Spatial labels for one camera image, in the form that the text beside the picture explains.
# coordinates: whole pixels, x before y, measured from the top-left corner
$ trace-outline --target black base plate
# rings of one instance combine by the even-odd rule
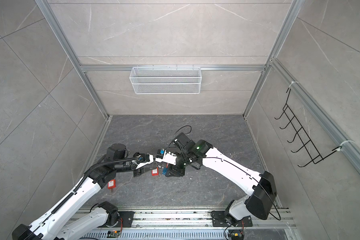
[[[212,217],[212,225],[214,227],[228,227],[230,224],[227,223],[224,216],[224,211],[212,211],[211,212]],[[252,219],[250,216],[244,217],[242,219],[243,224],[241,223],[241,220],[235,225],[235,227],[252,227]]]
[[[131,227],[135,212],[119,212],[119,214],[120,214],[120,218],[123,219],[123,228]],[[115,227],[120,227],[120,226],[121,223],[118,222]]]

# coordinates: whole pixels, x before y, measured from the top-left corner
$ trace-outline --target black cable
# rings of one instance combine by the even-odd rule
[[[173,136],[174,136],[175,138],[176,138],[177,132],[180,131],[183,127],[190,127],[190,128],[191,128],[191,129],[189,130],[189,132],[184,133],[184,134],[188,134],[188,133],[192,132],[192,126],[190,126],[190,125],[184,125],[184,126],[182,126],[181,128],[179,128],[179,129],[173,134]]]
[[[31,232],[26,238],[24,238],[24,240],[27,240],[27,238],[29,238],[29,236],[31,236],[36,230],[39,229],[40,226],[38,226],[35,230],[33,230],[33,232]]]
[[[76,185],[76,187],[73,189],[72,192],[70,192],[53,210],[52,210],[52,214],[55,214],[62,205],[64,205],[68,199],[70,199],[75,192],[77,192],[77,190],[81,187],[81,185],[84,183],[84,181],[87,179],[87,177],[89,177],[89,175],[96,170],[97,168],[101,167],[101,166],[105,166],[105,165],[112,165],[118,162],[126,162],[126,161],[130,161],[130,160],[136,160],[136,157],[131,157],[131,158],[125,158],[125,159],[118,159],[118,160],[113,160],[113,161],[107,161],[107,162],[99,162],[96,163],[94,165],[92,165],[84,174],[84,176],[82,177],[82,179],[80,180],[80,182]]]
[[[100,205],[100,204],[95,204],[95,205],[93,205],[93,206],[91,207],[91,210],[89,210],[89,212],[91,212],[92,209],[93,209],[96,205]]]
[[[231,225],[229,225],[225,230],[224,230],[224,232],[223,232],[223,235],[224,235],[224,237],[225,237],[225,239],[226,240],[229,240],[227,237],[226,237],[226,235],[225,235],[225,231],[230,227],[230,226],[232,226],[232,224]]]
[[[184,152],[183,152],[183,146],[181,146],[181,144],[180,144],[179,141],[177,141],[177,143],[179,144],[179,147],[180,147],[180,150],[181,150],[181,154],[182,154],[182,156],[183,156],[183,158],[184,158],[185,156],[184,156]]]
[[[245,174],[247,174],[248,176],[252,177],[249,173],[247,173],[246,171],[242,170],[241,168],[239,168],[239,167],[236,166],[235,164],[233,164],[233,163],[231,163],[231,162],[229,162],[229,161],[227,161],[227,160],[224,160],[224,159],[222,159],[222,158],[219,158],[219,157],[199,157],[199,158],[194,158],[193,160],[195,160],[195,159],[204,159],[204,158],[216,158],[216,159],[220,159],[220,160],[222,160],[222,161],[225,161],[225,162],[231,164],[232,166],[237,167],[238,169],[240,169],[241,171],[243,171]],[[273,201],[272,201],[271,197],[269,196],[269,194],[267,193],[267,191],[266,191],[266,190],[264,189],[264,187],[259,183],[258,180],[256,180],[254,177],[252,177],[252,179],[255,180],[255,181],[260,185],[260,187],[264,190],[264,192],[267,194],[269,200],[272,202],[272,205],[273,205],[274,208],[276,209],[276,212],[278,213],[279,218],[275,217],[272,213],[269,213],[269,214],[271,214],[274,218],[276,218],[276,220],[281,221],[281,216],[280,216],[280,214],[279,214],[279,210],[277,209],[276,205],[273,203]]]

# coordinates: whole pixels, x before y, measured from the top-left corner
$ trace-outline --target marble floor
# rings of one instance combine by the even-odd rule
[[[101,144],[97,159],[113,143],[123,143],[134,152],[156,154],[168,146],[173,134],[183,125],[191,125],[188,137],[206,140],[240,164],[263,172],[250,132],[241,115],[115,115]],[[187,167],[183,177],[158,176],[150,172],[133,177],[132,172],[118,173],[116,189],[104,188],[86,206],[109,201],[118,207],[132,206],[216,206],[228,205],[245,193],[212,169]]]

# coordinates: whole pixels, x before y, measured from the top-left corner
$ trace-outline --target white wire basket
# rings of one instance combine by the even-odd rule
[[[136,94],[200,93],[200,67],[134,67],[129,76]]]

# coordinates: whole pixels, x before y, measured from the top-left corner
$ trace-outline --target mounting plate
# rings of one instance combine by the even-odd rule
[[[230,225],[225,220],[224,211],[212,211],[211,217],[212,217],[212,225],[214,227],[228,227]],[[252,219],[250,216],[244,217],[242,221],[244,223],[244,227],[253,226]],[[239,221],[235,227],[243,227],[243,224],[241,223],[241,221]]]

